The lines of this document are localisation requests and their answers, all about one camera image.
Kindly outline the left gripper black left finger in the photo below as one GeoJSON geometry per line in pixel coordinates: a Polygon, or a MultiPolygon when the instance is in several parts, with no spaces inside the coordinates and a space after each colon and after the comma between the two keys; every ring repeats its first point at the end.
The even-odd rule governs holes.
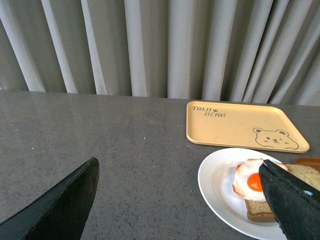
{"type": "Polygon", "coordinates": [[[79,240],[99,182],[91,157],[63,180],[0,224],[2,240],[79,240]]]}

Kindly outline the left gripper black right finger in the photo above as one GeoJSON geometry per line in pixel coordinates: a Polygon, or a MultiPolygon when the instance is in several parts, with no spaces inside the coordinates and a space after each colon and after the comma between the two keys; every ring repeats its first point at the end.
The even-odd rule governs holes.
{"type": "Polygon", "coordinates": [[[265,199],[288,240],[320,238],[320,191],[266,159],[259,167],[265,199]]]}

